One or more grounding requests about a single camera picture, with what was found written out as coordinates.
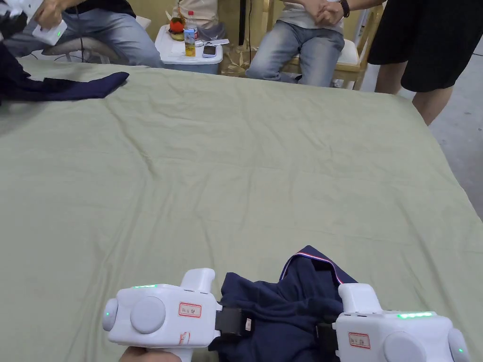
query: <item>light green fabric surface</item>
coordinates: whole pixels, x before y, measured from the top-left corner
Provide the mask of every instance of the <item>light green fabric surface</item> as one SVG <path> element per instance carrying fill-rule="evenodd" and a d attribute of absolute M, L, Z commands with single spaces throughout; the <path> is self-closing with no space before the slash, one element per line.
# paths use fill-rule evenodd
<path fill-rule="evenodd" d="M 308 244 L 383 307 L 448 316 L 483 360 L 483 226 L 408 101 L 23 63 L 131 76 L 104 100 L 0 107 L 2 361 L 117 361 L 101 313 L 119 289 L 211 267 L 219 296 L 226 272 L 274 282 Z"/>

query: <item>white storage box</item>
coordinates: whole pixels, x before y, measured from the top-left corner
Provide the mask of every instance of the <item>white storage box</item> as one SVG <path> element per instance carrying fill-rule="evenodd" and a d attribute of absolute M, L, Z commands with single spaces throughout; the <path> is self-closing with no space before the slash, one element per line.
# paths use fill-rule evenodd
<path fill-rule="evenodd" d="M 185 42 L 174 40 L 168 30 L 169 26 L 163 25 L 155 41 L 156 49 L 161 54 L 161 61 L 165 68 L 218 74 L 218 68 L 223 60 L 223 47 L 221 45 L 216 46 L 214 58 L 203 58 L 204 46 L 196 48 L 196 56 L 186 56 Z"/>

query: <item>white handheld gripper device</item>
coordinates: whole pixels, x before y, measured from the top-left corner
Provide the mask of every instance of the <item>white handheld gripper device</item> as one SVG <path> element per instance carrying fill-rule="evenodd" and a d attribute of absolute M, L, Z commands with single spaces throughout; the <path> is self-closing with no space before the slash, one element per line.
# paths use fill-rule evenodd
<path fill-rule="evenodd" d="M 43 3 L 43 0 L 4 0 L 7 5 L 12 9 L 21 9 L 28 17 L 28 22 L 32 20 L 37 10 Z M 32 35 L 39 39 L 40 41 L 47 43 L 49 45 L 56 45 L 60 37 L 64 34 L 67 29 L 67 24 L 64 20 L 52 29 L 42 29 L 38 25 Z"/>
<path fill-rule="evenodd" d="M 435 312 L 382 310 L 374 289 L 339 287 L 344 312 L 331 325 L 341 362 L 469 362 L 463 334 Z"/>
<path fill-rule="evenodd" d="M 223 324 L 224 317 L 218 318 L 223 307 L 210 293 L 214 276 L 212 269 L 193 269 L 180 286 L 120 290 L 107 302 L 102 319 L 109 340 L 162 349 L 190 362 L 193 349 L 205 348 L 223 334 L 217 329 Z M 464 337 L 448 318 L 435 312 L 382 310 L 368 284 L 342 284 L 339 295 L 344 312 L 326 325 L 326 332 L 336 337 L 333 351 L 341 362 L 469 362 Z M 250 331 L 252 320 L 243 322 Z"/>

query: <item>gray floor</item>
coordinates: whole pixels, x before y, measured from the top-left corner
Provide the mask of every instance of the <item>gray floor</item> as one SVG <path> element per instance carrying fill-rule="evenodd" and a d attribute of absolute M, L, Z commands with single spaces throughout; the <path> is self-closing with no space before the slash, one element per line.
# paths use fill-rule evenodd
<path fill-rule="evenodd" d="M 483 55 L 483 39 L 475 53 Z M 378 67 L 370 66 L 362 90 L 372 92 Z M 402 90 L 411 98 L 413 93 Z M 460 185 L 483 220 L 483 56 L 473 55 L 453 95 L 430 126 Z"/>

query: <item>white chair seat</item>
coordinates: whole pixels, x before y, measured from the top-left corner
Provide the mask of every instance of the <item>white chair seat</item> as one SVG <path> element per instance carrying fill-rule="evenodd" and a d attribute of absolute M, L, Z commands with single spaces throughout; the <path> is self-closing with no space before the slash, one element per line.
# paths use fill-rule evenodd
<path fill-rule="evenodd" d="M 347 39 L 344 39 L 344 41 L 344 49 L 342 49 L 337 64 L 359 64 L 359 54 L 357 53 L 357 47 L 355 46 L 354 42 Z"/>
<path fill-rule="evenodd" d="M 110 60 L 119 59 L 119 56 L 114 52 L 114 50 L 96 39 L 82 38 L 82 43 L 84 49 L 90 51 L 93 54 L 100 54 L 102 56 L 106 56 Z M 47 48 L 42 52 L 42 54 L 45 56 L 59 56 L 76 52 L 78 50 L 81 50 L 81 38 L 73 39 L 71 41 L 64 42 L 51 48 Z"/>

